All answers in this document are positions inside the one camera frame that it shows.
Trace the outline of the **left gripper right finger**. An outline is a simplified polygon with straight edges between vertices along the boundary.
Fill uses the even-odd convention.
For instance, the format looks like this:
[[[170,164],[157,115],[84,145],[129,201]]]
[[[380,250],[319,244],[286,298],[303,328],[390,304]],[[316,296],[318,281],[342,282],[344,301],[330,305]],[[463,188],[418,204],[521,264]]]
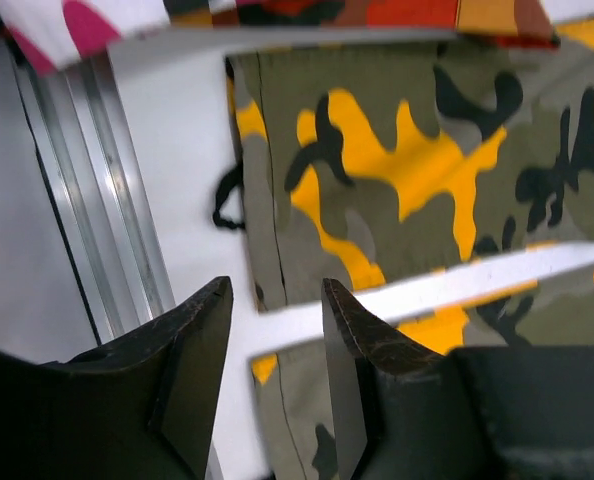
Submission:
[[[344,479],[594,479],[594,346],[439,355],[322,283]]]

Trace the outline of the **olive yellow camouflage trousers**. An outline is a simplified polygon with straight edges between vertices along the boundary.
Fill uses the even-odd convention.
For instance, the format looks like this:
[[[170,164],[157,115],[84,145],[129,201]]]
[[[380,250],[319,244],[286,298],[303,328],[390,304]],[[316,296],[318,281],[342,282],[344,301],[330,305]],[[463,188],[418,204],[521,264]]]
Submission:
[[[257,310],[594,241],[594,19],[552,50],[471,38],[226,57]]]

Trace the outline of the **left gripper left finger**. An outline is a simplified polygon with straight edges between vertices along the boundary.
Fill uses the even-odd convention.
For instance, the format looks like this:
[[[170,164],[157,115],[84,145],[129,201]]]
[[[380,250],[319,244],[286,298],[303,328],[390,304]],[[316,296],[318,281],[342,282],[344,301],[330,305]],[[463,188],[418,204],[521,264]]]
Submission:
[[[0,479],[202,479],[233,306],[228,277],[72,360],[0,351]]]

